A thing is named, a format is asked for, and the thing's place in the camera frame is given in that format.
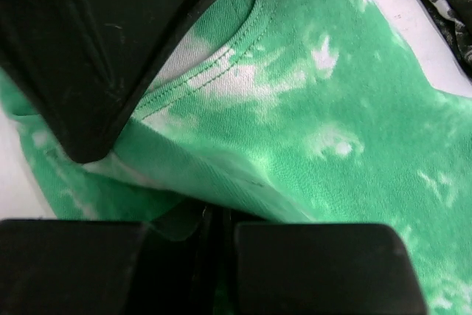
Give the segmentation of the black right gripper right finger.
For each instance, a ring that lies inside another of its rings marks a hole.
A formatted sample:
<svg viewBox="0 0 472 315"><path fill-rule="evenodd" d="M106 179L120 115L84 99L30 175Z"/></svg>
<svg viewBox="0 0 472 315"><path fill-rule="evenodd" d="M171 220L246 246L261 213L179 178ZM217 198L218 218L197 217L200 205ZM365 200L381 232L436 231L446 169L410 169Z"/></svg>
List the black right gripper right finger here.
<svg viewBox="0 0 472 315"><path fill-rule="evenodd" d="M223 292L225 299L225 314L236 314L235 296L235 251L234 251L234 227L236 223L235 212L225 209L223 211Z"/></svg>

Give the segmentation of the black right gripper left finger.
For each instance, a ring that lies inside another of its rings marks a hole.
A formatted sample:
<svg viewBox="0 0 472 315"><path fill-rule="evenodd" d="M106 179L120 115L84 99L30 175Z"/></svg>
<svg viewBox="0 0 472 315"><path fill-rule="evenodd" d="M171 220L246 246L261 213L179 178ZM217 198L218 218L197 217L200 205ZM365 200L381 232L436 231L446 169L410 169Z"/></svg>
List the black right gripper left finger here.
<svg viewBox="0 0 472 315"><path fill-rule="evenodd" d="M153 290L165 314L212 313L212 208L178 207L153 222Z"/></svg>

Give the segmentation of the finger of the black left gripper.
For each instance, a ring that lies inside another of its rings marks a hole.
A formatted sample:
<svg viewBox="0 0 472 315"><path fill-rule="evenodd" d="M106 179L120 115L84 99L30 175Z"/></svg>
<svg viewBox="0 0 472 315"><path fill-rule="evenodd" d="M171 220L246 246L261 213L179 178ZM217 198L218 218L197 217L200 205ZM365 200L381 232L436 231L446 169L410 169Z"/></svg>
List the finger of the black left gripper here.
<svg viewBox="0 0 472 315"><path fill-rule="evenodd" d="M1 67L70 159L102 159L216 0L1 0Z"/></svg>

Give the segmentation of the green white tie-dye trousers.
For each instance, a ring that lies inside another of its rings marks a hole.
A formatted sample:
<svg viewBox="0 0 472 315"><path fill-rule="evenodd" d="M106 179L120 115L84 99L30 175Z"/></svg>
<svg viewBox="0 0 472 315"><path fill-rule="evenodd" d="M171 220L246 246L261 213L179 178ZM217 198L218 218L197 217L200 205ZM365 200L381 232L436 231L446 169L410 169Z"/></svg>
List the green white tie-dye trousers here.
<svg viewBox="0 0 472 315"><path fill-rule="evenodd" d="M6 73L1 106L59 218L149 221L188 195L388 224L430 312L471 312L471 100L431 86L373 0L217 0L98 162L67 158Z"/></svg>

